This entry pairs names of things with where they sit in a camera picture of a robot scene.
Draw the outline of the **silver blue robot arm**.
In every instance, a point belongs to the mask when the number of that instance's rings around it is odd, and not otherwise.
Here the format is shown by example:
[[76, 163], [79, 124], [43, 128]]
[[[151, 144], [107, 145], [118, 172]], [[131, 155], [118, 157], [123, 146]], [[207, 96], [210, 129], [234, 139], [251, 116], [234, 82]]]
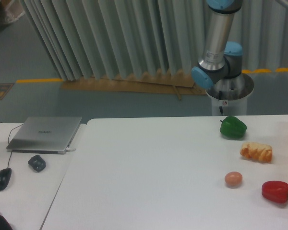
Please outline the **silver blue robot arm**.
[[239, 43], [228, 40], [235, 13], [241, 0], [208, 0], [210, 23], [203, 53], [192, 68], [195, 83], [211, 88], [223, 78], [235, 78], [242, 68], [251, 72], [288, 71], [288, 0], [250, 0], [238, 24], [238, 33], [245, 35], [247, 60], [242, 62]]

